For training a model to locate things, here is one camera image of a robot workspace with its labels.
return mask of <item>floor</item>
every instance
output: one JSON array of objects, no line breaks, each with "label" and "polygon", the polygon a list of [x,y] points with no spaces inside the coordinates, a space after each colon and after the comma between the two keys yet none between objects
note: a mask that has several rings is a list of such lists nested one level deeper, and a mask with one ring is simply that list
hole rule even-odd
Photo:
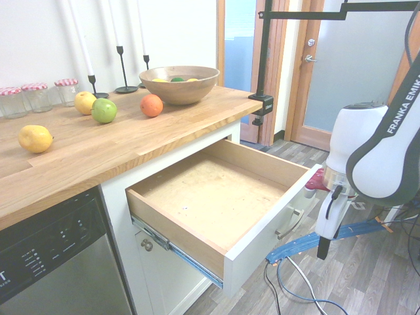
[{"label": "floor", "polygon": [[[307,167],[323,164],[328,155],[324,151],[282,140],[265,148],[246,145]],[[325,196],[326,192],[316,194],[321,202]],[[300,227],[279,245],[314,230],[321,202],[305,213]],[[380,210],[366,203],[355,203],[354,207],[350,206],[344,224],[370,219]],[[383,211],[380,214],[382,219],[386,213]],[[291,258],[308,277],[317,299],[335,301],[350,315],[414,315],[420,305],[420,277],[408,257],[407,234],[400,223],[393,223],[390,228],[392,232],[384,230],[332,242],[325,261],[316,258],[316,248]],[[405,224],[405,228],[410,230],[411,226]],[[420,230],[415,229],[414,232],[420,236]],[[419,243],[413,240],[410,252],[420,270],[416,254]],[[185,315],[277,315],[274,296],[263,278],[264,267],[265,262],[262,262],[233,299],[227,299],[222,290],[212,285]],[[291,297],[279,288],[275,267],[268,267],[268,277],[278,290],[282,315],[320,314],[314,303]],[[310,297],[308,287],[289,262],[284,262],[282,266],[282,279],[288,289]],[[320,304],[328,315],[344,314],[332,304]]]}]

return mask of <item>franka emika robot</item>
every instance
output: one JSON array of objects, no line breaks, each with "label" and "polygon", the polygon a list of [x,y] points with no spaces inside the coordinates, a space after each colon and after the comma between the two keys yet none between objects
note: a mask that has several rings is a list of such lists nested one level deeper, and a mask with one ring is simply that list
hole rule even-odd
[{"label": "franka emika robot", "polygon": [[318,257],[326,258],[348,203],[356,193],[387,207],[412,200],[420,188],[420,54],[389,107],[362,103],[344,107],[331,134],[322,183],[329,189],[316,233]]}]

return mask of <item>stainless steel dishwasher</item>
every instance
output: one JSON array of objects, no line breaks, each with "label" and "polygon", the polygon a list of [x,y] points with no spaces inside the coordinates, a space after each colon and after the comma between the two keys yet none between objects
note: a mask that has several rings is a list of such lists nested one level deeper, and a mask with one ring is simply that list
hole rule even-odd
[{"label": "stainless steel dishwasher", "polygon": [[98,188],[0,231],[0,314],[133,315]]}]

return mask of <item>jar lid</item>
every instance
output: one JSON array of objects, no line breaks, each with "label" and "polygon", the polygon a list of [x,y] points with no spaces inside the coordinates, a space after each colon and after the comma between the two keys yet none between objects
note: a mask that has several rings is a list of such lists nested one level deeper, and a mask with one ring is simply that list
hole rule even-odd
[{"label": "jar lid", "polygon": [[79,81],[77,79],[63,79],[54,82],[56,87],[66,87],[68,85],[75,85],[78,83]]},{"label": "jar lid", "polygon": [[35,91],[35,90],[43,90],[46,89],[48,85],[46,83],[31,83],[25,84],[22,86],[22,90],[24,91]]},{"label": "jar lid", "polygon": [[18,94],[21,91],[22,90],[19,87],[0,87],[1,96]]}]

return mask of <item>wooden bowl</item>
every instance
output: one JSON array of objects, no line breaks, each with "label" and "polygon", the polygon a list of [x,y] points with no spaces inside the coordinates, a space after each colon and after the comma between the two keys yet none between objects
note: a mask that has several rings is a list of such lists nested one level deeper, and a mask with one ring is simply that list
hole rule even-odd
[{"label": "wooden bowl", "polygon": [[[140,73],[144,86],[162,101],[172,105],[187,105],[205,97],[217,82],[218,69],[198,66],[173,66],[150,69]],[[183,78],[183,82],[171,82],[174,77]],[[164,79],[168,82],[155,82]]]}]

